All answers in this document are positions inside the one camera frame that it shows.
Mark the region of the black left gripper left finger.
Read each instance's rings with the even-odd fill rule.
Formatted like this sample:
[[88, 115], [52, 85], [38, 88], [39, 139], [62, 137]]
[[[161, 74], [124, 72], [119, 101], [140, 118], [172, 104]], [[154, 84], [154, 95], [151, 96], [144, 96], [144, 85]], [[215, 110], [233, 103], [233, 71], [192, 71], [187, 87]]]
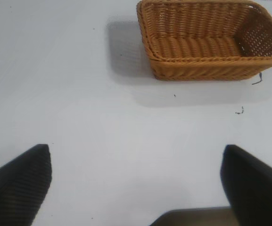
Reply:
[[47, 144], [37, 144], [0, 167], [0, 226], [32, 225], [51, 181]]

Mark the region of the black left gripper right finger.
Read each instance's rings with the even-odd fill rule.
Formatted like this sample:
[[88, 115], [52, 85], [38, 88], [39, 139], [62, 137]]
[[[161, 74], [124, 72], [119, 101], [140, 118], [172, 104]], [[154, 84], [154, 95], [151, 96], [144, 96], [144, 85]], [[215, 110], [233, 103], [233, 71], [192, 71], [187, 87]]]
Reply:
[[220, 177], [241, 226], [272, 226], [272, 167], [236, 145], [227, 145]]

